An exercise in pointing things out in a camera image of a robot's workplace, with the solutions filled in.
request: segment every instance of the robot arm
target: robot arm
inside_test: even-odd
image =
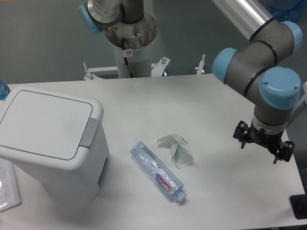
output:
[[[257,0],[213,0],[251,42],[242,51],[226,48],[213,63],[213,74],[255,104],[251,126],[241,121],[234,138],[267,148],[277,160],[289,161],[294,143],[282,142],[301,90],[300,77],[291,69],[275,67],[296,51],[302,31],[292,22],[277,22]]]
[[[88,28],[100,33],[118,22],[133,24],[144,16],[143,0],[88,0],[79,7]]]

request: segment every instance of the black mount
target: black mount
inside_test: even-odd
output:
[[[253,124],[248,127],[244,121],[240,121],[233,137],[239,140],[242,149],[245,147],[246,143],[256,143],[265,147],[275,156],[273,162],[275,164],[277,160],[289,162],[295,146],[292,141],[283,142],[281,140],[282,134],[283,132],[275,135],[267,135],[265,134],[264,128],[257,130]]]

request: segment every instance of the silver metal tube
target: silver metal tube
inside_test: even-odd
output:
[[[258,0],[212,1],[247,39],[273,17]]]
[[[117,19],[123,0],[88,0],[87,8],[95,20],[101,23],[111,23]]]

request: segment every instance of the bolt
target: bolt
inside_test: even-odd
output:
[[[84,62],[83,65],[84,65],[84,70],[87,73],[88,72],[88,68],[86,67],[86,63]]]

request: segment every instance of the blue joint cap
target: blue joint cap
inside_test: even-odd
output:
[[[223,49],[215,58],[212,65],[212,73],[225,84],[225,78],[229,63],[235,54],[236,49],[226,48]]]
[[[291,109],[298,101],[302,82],[292,69],[271,68],[262,75],[259,91],[264,101],[276,109]]]
[[[95,25],[95,23],[91,19],[90,15],[88,14],[88,12],[85,9],[85,7],[83,6],[83,4],[79,6],[79,11],[80,11],[80,14],[81,14],[83,21],[85,22],[86,26],[90,29],[90,31],[93,34],[99,34],[100,30],[97,28],[97,26]]]
[[[293,39],[294,39],[294,47],[293,47],[293,52],[297,51],[302,43],[303,43],[303,32],[299,26],[291,21],[285,21],[282,22],[283,24],[287,25],[290,30],[292,31],[293,34]]]

